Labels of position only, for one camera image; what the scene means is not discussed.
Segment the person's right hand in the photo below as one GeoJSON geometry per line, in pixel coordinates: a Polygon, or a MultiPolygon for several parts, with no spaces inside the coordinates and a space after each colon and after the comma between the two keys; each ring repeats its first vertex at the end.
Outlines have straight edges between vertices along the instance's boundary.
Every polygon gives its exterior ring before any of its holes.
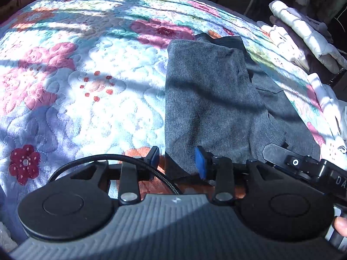
{"type": "Polygon", "coordinates": [[[346,218],[336,217],[334,220],[334,228],[340,235],[342,235],[343,237],[347,237],[347,219],[346,218]]]}

